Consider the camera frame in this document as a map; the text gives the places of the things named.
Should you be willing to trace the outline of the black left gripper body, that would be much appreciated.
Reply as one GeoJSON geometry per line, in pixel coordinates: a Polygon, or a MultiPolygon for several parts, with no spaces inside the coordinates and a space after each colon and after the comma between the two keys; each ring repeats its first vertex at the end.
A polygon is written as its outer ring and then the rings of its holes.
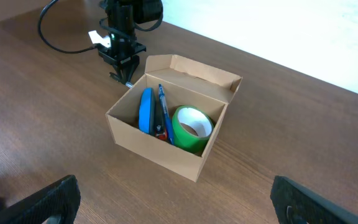
{"type": "Polygon", "coordinates": [[[98,54],[109,65],[124,65],[139,59],[138,53],[145,52],[146,46],[138,42],[113,41],[113,46],[97,44],[98,54]]]}

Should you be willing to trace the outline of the blue plastic case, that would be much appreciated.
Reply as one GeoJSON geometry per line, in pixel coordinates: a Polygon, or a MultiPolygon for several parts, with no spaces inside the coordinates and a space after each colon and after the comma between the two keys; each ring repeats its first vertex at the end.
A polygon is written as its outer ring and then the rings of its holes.
{"type": "Polygon", "coordinates": [[[155,93],[153,88],[145,88],[139,106],[139,129],[154,135],[155,93]]]}

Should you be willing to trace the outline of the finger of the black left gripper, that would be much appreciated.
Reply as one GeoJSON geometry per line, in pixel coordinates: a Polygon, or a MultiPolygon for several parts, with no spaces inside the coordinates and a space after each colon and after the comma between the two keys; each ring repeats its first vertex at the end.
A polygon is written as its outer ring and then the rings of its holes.
{"type": "Polygon", "coordinates": [[[109,76],[119,83],[125,83],[126,77],[122,74],[122,69],[120,68],[120,66],[112,65],[112,67],[114,69],[114,72],[110,72],[109,76]]]}
{"type": "Polygon", "coordinates": [[[125,81],[124,84],[130,83],[132,76],[139,66],[140,57],[138,55],[132,56],[128,61],[124,64],[124,74],[125,74],[125,81]]]}

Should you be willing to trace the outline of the brown cardboard box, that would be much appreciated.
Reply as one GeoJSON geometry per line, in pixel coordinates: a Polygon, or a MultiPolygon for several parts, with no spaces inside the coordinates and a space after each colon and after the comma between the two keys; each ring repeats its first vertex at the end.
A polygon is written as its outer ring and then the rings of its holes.
{"type": "Polygon", "coordinates": [[[227,107],[242,77],[180,55],[151,55],[145,72],[106,113],[114,142],[187,179],[197,181],[219,133],[227,107]],[[170,114],[180,106],[194,106],[213,122],[206,146],[195,154],[139,129],[139,106],[145,88],[162,85],[170,114]]]}

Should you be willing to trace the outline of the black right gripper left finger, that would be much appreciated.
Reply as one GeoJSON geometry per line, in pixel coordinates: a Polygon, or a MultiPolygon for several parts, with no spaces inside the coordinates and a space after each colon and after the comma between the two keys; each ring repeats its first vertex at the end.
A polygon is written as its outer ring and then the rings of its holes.
{"type": "Polygon", "coordinates": [[[0,211],[0,224],[73,224],[81,195],[74,175],[67,175],[0,211]]]}

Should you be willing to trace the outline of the blue ballpoint pen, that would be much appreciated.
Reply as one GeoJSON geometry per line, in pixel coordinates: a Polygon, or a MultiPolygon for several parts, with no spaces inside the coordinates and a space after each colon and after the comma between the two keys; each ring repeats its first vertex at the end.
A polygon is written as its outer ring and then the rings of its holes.
{"type": "Polygon", "coordinates": [[[168,112],[165,92],[163,90],[162,84],[158,85],[158,97],[159,97],[160,104],[161,104],[162,111],[163,111],[165,127],[167,129],[167,138],[168,138],[170,144],[174,145],[175,144],[174,143],[174,131],[173,131],[173,126],[172,126],[172,121],[170,119],[170,115],[168,112]]]}

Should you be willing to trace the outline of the black sharpie marker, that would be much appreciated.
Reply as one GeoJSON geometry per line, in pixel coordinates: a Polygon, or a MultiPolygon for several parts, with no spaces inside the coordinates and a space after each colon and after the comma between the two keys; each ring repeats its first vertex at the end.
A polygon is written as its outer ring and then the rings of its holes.
{"type": "Polygon", "coordinates": [[[132,87],[133,87],[133,84],[130,83],[130,82],[126,82],[126,86],[129,87],[129,88],[132,88],[132,87]]]}

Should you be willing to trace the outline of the green tape roll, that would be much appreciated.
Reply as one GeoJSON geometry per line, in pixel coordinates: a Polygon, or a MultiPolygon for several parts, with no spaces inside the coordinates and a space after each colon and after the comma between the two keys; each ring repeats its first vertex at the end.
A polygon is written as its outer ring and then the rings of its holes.
{"type": "Polygon", "coordinates": [[[172,118],[174,145],[190,153],[202,151],[209,141],[214,124],[198,108],[180,106],[172,118]]]}

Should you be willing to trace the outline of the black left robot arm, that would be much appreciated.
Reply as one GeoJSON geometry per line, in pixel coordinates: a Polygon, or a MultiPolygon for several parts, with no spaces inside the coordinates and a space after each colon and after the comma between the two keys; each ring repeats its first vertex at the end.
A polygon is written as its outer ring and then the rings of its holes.
{"type": "Polygon", "coordinates": [[[137,41],[135,30],[150,32],[158,28],[163,21],[163,3],[161,0],[107,0],[99,6],[107,15],[99,25],[108,32],[108,42],[96,45],[99,56],[115,70],[110,73],[111,78],[129,85],[140,63],[138,54],[146,51],[146,46],[137,41]]]}

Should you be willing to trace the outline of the orange black stapler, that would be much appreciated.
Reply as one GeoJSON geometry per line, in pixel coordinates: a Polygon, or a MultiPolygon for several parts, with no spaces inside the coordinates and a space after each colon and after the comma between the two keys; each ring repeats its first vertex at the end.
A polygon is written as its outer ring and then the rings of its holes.
{"type": "Polygon", "coordinates": [[[166,141],[168,139],[165,118],[160,103],[156,103],[155,105],[154,132],[155,137],[159,140],[166,141]]]}

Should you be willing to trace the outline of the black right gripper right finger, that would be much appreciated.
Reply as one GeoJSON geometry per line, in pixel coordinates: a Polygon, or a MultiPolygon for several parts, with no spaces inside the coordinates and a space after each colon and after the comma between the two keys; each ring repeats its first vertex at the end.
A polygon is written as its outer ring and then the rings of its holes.
{"type": "Polygon", "coordinates": [[[358,224],[358,216],[284,176],[275,176],[270,199],[279,224],[358,224]]]}

